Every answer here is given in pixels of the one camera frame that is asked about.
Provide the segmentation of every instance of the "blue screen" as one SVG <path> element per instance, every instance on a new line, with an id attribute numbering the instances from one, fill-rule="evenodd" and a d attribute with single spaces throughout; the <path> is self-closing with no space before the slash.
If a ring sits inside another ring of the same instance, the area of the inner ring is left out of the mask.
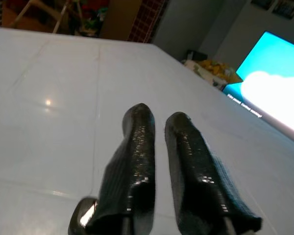
<path id="1" fill-rule="evenodd" d="M 294 45 L 265 32 L 237 74 L 223 92 L 294 139 Z"/>

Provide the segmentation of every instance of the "tv screen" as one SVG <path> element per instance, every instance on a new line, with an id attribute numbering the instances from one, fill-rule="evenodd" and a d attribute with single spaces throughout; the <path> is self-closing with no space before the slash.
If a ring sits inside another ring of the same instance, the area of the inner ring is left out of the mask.
<path id="1" fill-rule="evenodd" d="M 265 32 L 223 92 L 294 140 L 294 45 Z"/>

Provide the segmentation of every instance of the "television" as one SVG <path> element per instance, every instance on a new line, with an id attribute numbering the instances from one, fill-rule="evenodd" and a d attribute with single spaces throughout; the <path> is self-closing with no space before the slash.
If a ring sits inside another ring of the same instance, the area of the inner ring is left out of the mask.
<path id="1" fill-rule="evenodd" d="M 223 92 L 294 140 L 294 44 L 265 32 Z"/>

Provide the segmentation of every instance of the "gray wall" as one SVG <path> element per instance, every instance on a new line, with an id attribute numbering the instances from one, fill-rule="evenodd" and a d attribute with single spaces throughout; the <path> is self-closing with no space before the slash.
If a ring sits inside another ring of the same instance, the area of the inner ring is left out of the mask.
<path id="1" fill-rule="evenodd" d="M 218 16 L 224 0 L 171 0 L 153 43 L 177 60 L 197 50 Z"/>
<path id="2" fill-rule="evenodd" d="M 224 0 L 224 4 L 198 51 L 213 58 L 241 12 L 246 0 Z"/>
<path id="3" fill-rule="evenodd" d="M 249 2 L 243 7 L 214 59 L 237 69 L 265 31 L 294 43 L 294 22 Z"/>

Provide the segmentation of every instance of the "white tile floor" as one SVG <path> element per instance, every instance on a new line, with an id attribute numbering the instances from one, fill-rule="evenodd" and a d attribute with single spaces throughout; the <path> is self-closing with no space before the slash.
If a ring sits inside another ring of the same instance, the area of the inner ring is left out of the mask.
<path id="1" fill-rule="evenodd" d="M 186 112 L 264 218 L 259 235 L 294 234 L 294 143 L 152 45 L 0 29 L 0 234 L 66 234 L 97 195 L 144 102 L 156 121 L 154 235 L 179 234 L 166 119 Z"/>

